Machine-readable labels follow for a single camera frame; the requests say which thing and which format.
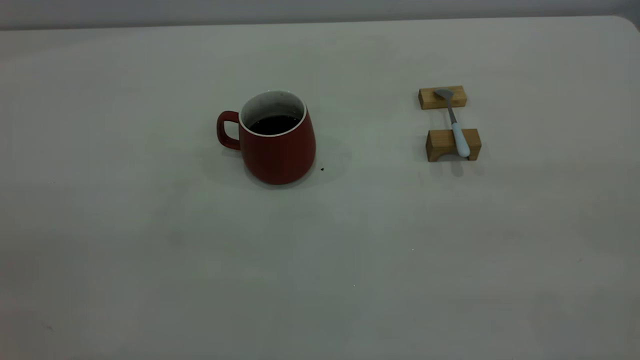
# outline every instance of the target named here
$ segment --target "gray wall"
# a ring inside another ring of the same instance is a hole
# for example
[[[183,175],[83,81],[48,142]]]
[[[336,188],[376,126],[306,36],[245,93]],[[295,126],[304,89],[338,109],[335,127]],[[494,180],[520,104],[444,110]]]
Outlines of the gray wall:
[[[2,0],[0,29],[610,15],[640,0]]]

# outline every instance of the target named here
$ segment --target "mug rim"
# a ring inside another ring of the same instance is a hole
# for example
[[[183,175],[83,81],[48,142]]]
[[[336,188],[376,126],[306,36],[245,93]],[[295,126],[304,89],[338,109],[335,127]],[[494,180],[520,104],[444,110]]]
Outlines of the mug rim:
[[[251,130],[249,130],[249,128],[244,124],[243,121],[243,114],[244,114],[244,110],[245,110],[245,106],[251,102],[252,100],[254,100],[255,98],[259,97],[259,96],[263,96],[264,94],[268,94],[268,93],[274,93],[274,92],[283,92],[283,93],[287,93],[292,95],[293,97],[295,97],[301,104],[303,107],[303,113],[302,113],[302,119],[300,119],[300,122],[298,124],[296,124],[294,127],[290,128],[289,130],[285,131],[284,133],[280,133],[280,134],[275,134],[275,135],[265,135],[265,134],[258,134],[255,133]],[[242,106],[242,108],[240,109],[240,112],[238,113],[238,122],[240,123],[240,126],[247,132],[250,133],[251,135],[255,135],[255,136],[260,136],[263,138],[277,138],[278,136],[282,136],[282,135],[286,135],[291,133],[292,131],[294,131],[295,129],[299,128],[300,125],[302,125],[302,122],[305,121],[305,119],[307,118],[307,104],[305,104],[305,102],[300,99],[299,96],[297,96],[296,94],[288,91],[288,90],[267,90],[265,92],[261,92],[255,96],[253,96],[251,99],[247,100],[244,105]]]

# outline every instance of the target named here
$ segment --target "coffee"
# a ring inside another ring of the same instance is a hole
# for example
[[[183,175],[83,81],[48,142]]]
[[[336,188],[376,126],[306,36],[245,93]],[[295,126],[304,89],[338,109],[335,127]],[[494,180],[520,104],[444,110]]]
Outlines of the coffee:
[[[249,130],[262,135],[286,133],[298,125],[300,119],[287,115],[275,115],[260,119],[249,127]]]

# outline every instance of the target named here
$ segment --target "spoon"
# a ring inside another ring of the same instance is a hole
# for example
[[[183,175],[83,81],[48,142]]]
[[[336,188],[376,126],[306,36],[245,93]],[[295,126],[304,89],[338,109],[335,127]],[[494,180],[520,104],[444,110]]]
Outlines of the spoon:
[[[465,139],[465,135],[462,133],[460,125],[458,125],[456,116],[453,115],[453,108],[451,107],[451,98],[453,97],[453,91],[447,88],[442,88],[436,90],[436,94],[442,96],[447,101],[447,106],[449,107],[449,117],[451,118],[451,128],[453,129],[453,137],[456,139],[456,148],[458,148],[458,155],[466,158],[467,156],[469,156],[469,154],[471,154],[471,151],[469,150],[467,139]]]

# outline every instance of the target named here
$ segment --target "mug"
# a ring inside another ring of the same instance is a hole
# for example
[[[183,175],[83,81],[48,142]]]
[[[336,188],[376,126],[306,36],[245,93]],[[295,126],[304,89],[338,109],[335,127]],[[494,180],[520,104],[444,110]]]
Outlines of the mug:
[[[301,119],[293,128],[275,135],[258,134],[250,128],[264,118],[284,115]],[[239,140],[225,132],[225,121],[238,124]],[[316,158],[316,136],[307,105],[286,91],[268,91],[244,104],[240,113],[224,111],[218,117],[218,140],[240,150],[246,167],[269,184],[286,184],[303,177]]]

